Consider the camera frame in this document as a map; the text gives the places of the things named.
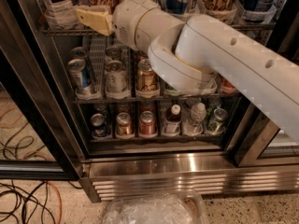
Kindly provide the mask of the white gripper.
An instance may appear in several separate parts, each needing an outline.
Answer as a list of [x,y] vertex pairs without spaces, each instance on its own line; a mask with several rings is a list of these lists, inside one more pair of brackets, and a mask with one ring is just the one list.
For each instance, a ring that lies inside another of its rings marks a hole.
[[151,0],[119,0],[113,13],[109,6],[74,6],[78,20],[95,32],[109,36],[113,33],[122,44],[138,50],[135,32],[142,17],[160,6]]

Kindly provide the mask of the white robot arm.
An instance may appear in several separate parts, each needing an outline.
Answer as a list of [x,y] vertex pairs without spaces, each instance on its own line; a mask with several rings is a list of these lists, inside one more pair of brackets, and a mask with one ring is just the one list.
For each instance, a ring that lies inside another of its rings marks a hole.
[[222,75],[293,141],[299,141],[299,66],[205,14],[182,21],[151,0],[75,6],[78,20],[145,52],[155,73],[175,90],[197,94]]

